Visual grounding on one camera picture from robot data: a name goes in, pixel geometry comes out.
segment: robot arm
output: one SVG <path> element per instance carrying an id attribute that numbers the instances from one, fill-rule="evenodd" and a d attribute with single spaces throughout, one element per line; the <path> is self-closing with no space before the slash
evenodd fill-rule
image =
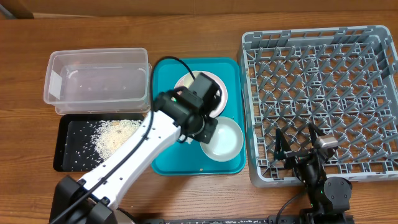
<path id="1" fill-rule="evenodd" d="M 113 211 L 130 186 L 163 150 L 182 134 L 200 142 L 210 142 L 217 120 L 209 114 L 220 103 L 221 91 L 220 96 L 216 95 L 219 90 L 214 80 L 201 73 L 189 89 L 182 87 L 160 93 L 152 105 L 154 112 L 108 160 L 78 182 L 66 176 L 58 183 L 51 223 L 118 223 Z M 143 139 L 148 128 L 150 131 Z"/>
<path id="2" fill-rule="evenodd" d="M 141 127 L 105 162 L 81 177 L 84 188 L 91 189 L 103 176 L 114 168 L 131 149 L 141 140 L 150 120 L 150 114 Z M 108 207 L 115 210 L 130 186 L 137 180 L 151 162 L 180 137 L 181 127 L 173 125 L 174 120 L 161 111 L 154 113 L 152 130 L 138 150 L 110 177 L 98 187 L 93 196 L 97 199 L 108 198 Z"/>
<path id="3" fill-rule="evenodd" d="M 327 177 L 322 166 L 338 149 L 338 141 L 326 135 L 314 124 L 308 125 L 312 148 L 292 151 L 282 131 L 276 130 L 274 158 L 284 160 L 285 169 L 293 169 L 308 193 L 311 208 L 301 209 L 300 223 L 305 224 L 352 224 L 352 217 L 346 217 L 349 210 L 352 185 L 342 177 Z M 276 218 L 279 224 L 280 214 Z"/>

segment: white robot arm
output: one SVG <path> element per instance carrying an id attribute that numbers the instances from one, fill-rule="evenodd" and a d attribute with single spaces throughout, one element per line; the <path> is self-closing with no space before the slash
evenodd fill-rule
<path id="1" fill-rule="evenodd" d="M 105 162 L 81 177 L 86 183 L 84 188 L 91 189 L 103 176 L 114 168 L 131 149 L 141 140 L 149 125 L 150 114 L 141 127 Z M 161 111 L 154 113 L 152 129 L 137 151 L 98 187 L 92 194 L 96 198 L 108 198 L 108 207 L 115 210 L 130 186 L 137 180 L 151 162 L 180 137 L 181 127 L 176 127 L 174 120 Z"/>
<path id="2" fill-rule="evenodd" d="M 160 93 L 141 127 L 108 160 L 77 182 L 66 176 L 58 183 L 51 224 L 118 223 L 114 211 L 122 198 L 163 150 L 181 135 L 210 142 L 217 120 L 209 114 L 220 103 L 221 94 L 220 86 L 203 73 L 189 89 L 180 87 Z"/>

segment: plastic container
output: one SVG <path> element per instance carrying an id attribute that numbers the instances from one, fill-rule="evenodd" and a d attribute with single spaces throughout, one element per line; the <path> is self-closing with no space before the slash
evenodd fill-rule
<path id="1" fill-rule="evenodd" d="M 251 182 L 302 184 L 273 159 L 275 130 L 309 149 L 308 123 L 339 148 L 328 177 L 398 179 L 398 56 L 384 26 L 247 32 L 240 49 Z"/>
<path id="2" fill-rule="evenodd" d="M 64 50 L 50 56 L 44 101 L 58 114 L 149 111 L 146 49 Z"/>

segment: white bowl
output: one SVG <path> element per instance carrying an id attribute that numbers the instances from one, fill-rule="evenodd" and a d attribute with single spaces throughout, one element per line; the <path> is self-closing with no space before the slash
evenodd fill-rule
<path id="1" fill-rule="evenodd" d="M 203 152 L 214 161 L 225 162 L 235 158 L 243 146 L 243 133 L 231 118 L 217 117 L 216 131 L 209 144 L 200 143 Z"/>

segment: white plate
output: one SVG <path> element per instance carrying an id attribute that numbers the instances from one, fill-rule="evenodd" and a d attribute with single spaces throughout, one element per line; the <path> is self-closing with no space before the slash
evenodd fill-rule
<path id="1" fill-rule="evenodd" d="M 221 91 L 223 92 L 223 96 L 221 97 L 221 101 L 220 101 L 219 105 L 217 106 L 217 108 L 215 110 L 210 112 L 210 117 L 215 118 L 218 115 L 220 115 L 221 112 L 223 112 L 223 110 L 226 106 L 226 102 L 228 101 L 228 92 L 226 90 L 224 82 L 220 78 L 218 78 L 218 76 L 216 76 L 215 74 L 213 74 L 211 72 L 206 72 L 206 71 L 193 71 L 192 73 L 194 76 L 196 76 L 196 73 L 200 73 L 200 72 L 203 72 L 205 75 L 212 78 L 220 86 Z M 183 79 L 186 75 L 190 75 L 190 74 L 187 73 L 183 77 L 181 77 L 180 80 L 175 84 L 174 88 L 183 86 Z"/>
<path id="2" fill-rule="evenodd" d="M 243 133 L 231 118 L 218 117 L 216 131 L 209 144 L 200 143 L 203 152 L 214 161 L 225 162 L 235 158 L 243 146 Z"/>

